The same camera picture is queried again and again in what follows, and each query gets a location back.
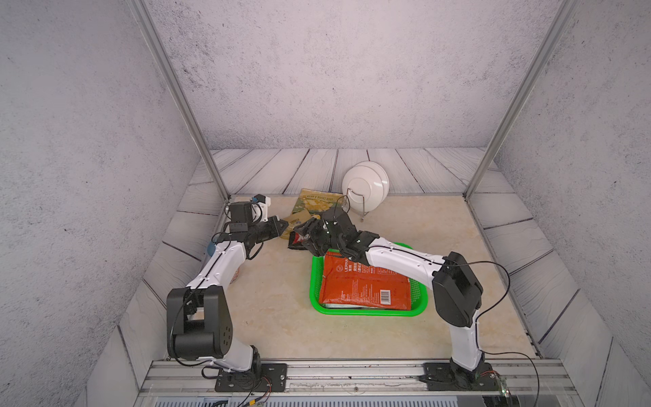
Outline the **tan blue chips bag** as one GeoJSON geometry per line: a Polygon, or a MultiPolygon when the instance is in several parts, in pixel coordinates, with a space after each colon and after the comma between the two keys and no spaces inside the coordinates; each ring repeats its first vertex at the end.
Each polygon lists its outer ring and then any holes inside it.
{"type": "Polygon", "coordinates": [[[320,216],[317,214],[312,214],[308,212],[308,210],[302,210],[284,218],[284,220],[288,223],[288,228],[285,230],[285,232],[283,232],[281,238],[288,240],[290,238],[291,232],[296,226],[299,226],[312,218],[319,219],[320,216]]]}

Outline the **red beige chips bag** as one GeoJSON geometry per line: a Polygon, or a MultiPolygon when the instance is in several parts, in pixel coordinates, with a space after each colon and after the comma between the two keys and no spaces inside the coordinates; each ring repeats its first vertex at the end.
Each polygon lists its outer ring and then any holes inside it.
{"type": "Polygon", "coordinates": [[[318,303],[324,308],[411,310],[410,280],[330,251],[323,258],[318,303]]]}

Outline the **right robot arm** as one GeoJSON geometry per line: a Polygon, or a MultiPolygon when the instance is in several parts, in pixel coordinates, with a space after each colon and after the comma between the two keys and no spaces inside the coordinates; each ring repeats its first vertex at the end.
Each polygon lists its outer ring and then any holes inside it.
{"type": "Polygon", "coordinates": [[[456,252],[426,254],[394,244],[384,237],[359,231],[344,210],[331,208],[293,229],[300,244],[317,257],[337,250],[365,266],[394,271],[429,285],[438,315],[449,325],[451,363],[476,371],[484,360],[476,328],[483,287],[466,259],[456,252]]]}

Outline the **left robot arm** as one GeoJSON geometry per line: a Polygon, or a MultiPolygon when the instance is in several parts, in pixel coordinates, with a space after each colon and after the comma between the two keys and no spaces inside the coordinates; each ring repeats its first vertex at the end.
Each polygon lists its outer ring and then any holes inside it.
{"type": "Polygon", "coordinates": [[[211,239],[210,259],[184,288],[169,292],[167,350],[180,365],[210,363],[228,372],[260,375],[259,351],[236,338],[226,292],[240,267],[288,228],[286,221],[268,215],[270,206],[271,199],[261,194],[227,205],[227,221],[211,239]]]}

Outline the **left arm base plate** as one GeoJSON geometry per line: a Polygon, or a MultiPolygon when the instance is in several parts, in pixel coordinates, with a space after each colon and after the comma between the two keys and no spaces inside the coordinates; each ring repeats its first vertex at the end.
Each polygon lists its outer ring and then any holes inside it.
{"type": "Polygon", "coordinates": [[[215,379],[216,393],[283,393],[286,391],[288,365],[263,363],[257,371],[227,372],[220,370],[215,379]]]}

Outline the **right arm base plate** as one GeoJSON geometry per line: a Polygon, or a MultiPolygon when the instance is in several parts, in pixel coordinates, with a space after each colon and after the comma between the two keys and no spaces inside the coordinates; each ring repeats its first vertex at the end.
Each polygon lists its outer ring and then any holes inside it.
{"type": "Polygon", "coordinates": [[[467,371],[454,361],[425,363],[423,368],[424,374],[418,380],[427,385],[428,391],[501,391],[497,373],[485,361],[480,361],[474,371],[467,371]]]}

